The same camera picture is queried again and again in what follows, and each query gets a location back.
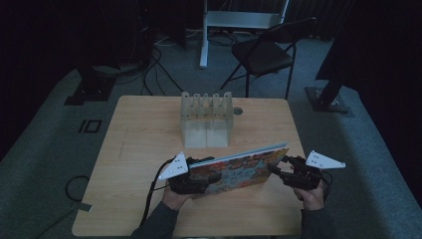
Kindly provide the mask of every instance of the black metal base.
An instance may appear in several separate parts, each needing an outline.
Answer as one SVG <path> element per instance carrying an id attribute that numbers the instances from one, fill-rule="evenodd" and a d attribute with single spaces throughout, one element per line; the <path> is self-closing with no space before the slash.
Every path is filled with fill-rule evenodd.
<path id="1" fill-rule="evenodd" d="M 101 79 L 100 85 L 94 90 L 86 90 L 84 81 L 81 81 L 74 95 L 65 101 L 65 106 L 82 106 L 84 102 L 108 101 L 115 78 Z"/>
<path id="2" fill-rule="evenodd" d="M 353 118 L 354 114 L 350 107 L 346 107 L 339 95 L 337 95 L 329 105 L 323 105 L 319 102 L 318 98 L 323 91 L 321 88 L 306 87 L 308 97 L 315 112 L 329 112 L 340 113 L 343 117 Z"/>

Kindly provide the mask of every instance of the chair backrest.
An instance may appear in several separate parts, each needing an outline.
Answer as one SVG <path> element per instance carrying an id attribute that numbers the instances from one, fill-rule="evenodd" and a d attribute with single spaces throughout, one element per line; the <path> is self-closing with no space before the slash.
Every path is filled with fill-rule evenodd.
<path id="1" fill-rule="evenodd" d="M 302 38 L 309 37 L 316 22 L 317 18 L 312 17 L 297 22 L 277 24 L 263 32 L 260 40 L 281 44 L 295 43 Z"/>

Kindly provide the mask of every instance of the table top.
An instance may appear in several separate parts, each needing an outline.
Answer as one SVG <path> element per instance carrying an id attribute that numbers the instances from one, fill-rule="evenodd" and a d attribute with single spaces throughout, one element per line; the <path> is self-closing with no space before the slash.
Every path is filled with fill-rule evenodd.
<path id="1" fill-rule="evenodd" d="M 234 98 L 228 147 L 184 148 L 180 97 L 124 96 L 117 103 L 83 202 L 73 226 L 76 236 L 127 236 L 143 215 L 150 182 L 159 166 L 180 151 L 186 157 L 220 157 L 286 141 L 288 155 L 304 157 L 288 103 L 281 99 Z M 283 170 L 290 170 L 280 163 Z M 164 185 L 158 181 L 156 187 Z M 149 212 L 162 190 L 153 193 Z M 262 184 L 195 200 L 180 210 L 174 236 L 298 235 L 302 204 L 272 174 Z"/>

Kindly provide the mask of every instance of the chair leg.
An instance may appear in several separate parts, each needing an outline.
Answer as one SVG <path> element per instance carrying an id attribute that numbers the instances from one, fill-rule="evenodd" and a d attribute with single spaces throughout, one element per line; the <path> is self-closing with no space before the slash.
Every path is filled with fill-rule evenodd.
<path id="1" fill-rule="evenodd" d="M 289 70 L 289 79 L 288 79 L 288 86 L 286 88 L 285 100 L 287 100 L 288 96 L 289 96 L 290 84 L 291 84 L 291 81 L 292 81 L 292 74 L 293 74 L 293 65 L 291 65 L 291 68 Z"/>
<path id="2" fill-rule="evenodd" d="M 237 73 L 237 71 L 239 70 L 240 67 L 242 67 L 241 63 L 239 63 L 239 65 L 235 68 L 235 70 L 232 72 L 232 74 L 230 74 L 230 76 L 227 78 L 227 80 L 224 82 L 224 84 L 220 87 L 220 90 L 223 90 L 223 88 L 226 86 L 226 84 L 229 83 L 230 81 L 232 81 L 233 76 Z"/>
<path id="3" fill-rule="evenodd" d="M 246 74 L 246 95 L 245 98 L 249 97 L 249 77 L 251 76 L 251 74 L 249 74 L 249 72 Z"/>

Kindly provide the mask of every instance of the sleeve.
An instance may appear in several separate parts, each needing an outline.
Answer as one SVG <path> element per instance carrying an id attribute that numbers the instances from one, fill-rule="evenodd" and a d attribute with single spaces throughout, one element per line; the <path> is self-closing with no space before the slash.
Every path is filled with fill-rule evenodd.
<path id="1" fill-rule="evenodd" d="M 179 211 L 170 209 L 163 202 L 155 207 L 144 224 L 136 228 L 130 239 L 171 239 Z"/>
<path id="2" fill-rule="evenodd" d="M 320 210 L 302 210 L 301 239 L 314 238 L 337 238 L 334 223 L 325 208 Z"/>

